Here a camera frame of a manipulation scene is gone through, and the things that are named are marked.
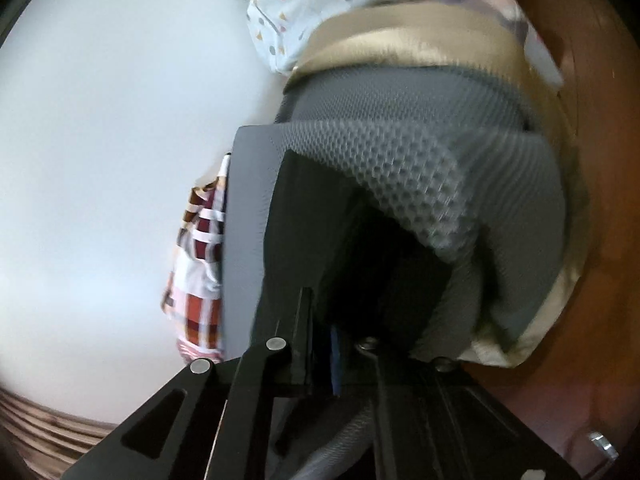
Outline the brown striped curtain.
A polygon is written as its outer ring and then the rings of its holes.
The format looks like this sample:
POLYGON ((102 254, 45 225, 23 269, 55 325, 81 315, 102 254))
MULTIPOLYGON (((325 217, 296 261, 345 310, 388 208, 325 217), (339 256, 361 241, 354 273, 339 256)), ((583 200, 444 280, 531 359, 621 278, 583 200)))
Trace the brown striped curtain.
POLYGON ((37 479, 59 479, 114 428, 1 389, 1 428, 37 479))

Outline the grey mesh mattress topper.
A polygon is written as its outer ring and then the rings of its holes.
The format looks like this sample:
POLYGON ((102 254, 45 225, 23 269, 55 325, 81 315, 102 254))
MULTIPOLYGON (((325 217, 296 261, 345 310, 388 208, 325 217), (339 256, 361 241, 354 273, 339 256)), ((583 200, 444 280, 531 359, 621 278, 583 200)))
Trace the grey mesh mattress topper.
POLYGON ((478 70, 352 67, 298 84, 274 122, 234 138, 222 282, 233 353, 257 327, 287 151, 354 178, 454 268, 420 358, 518 366, 558 320, 579 271, 570 240, 584 203, 564 126, 478 70))

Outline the pink checked folded blanket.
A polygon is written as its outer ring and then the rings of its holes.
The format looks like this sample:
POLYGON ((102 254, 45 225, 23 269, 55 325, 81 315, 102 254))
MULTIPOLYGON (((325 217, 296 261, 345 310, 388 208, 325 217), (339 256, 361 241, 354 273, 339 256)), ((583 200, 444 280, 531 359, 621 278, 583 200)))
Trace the pink checked folded blanket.
POLYGON ((175 244, 162 310, 182 358, 224 360, 222 250, 231 155, 191 188, 175 244))

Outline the black pants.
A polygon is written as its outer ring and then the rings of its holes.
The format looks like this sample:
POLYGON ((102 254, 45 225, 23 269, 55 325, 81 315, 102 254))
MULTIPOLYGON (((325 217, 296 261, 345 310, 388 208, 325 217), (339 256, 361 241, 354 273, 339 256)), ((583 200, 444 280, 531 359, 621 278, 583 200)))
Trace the black pants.
POLYGON ((484 320, 480 274, 439 258, 354 179, 293 151, 271 197, 264 270, 250 340, 291 336, 310 298, 321 382, 336 396, 361 390, 367 340, 395 358, 455 359, 484 320))

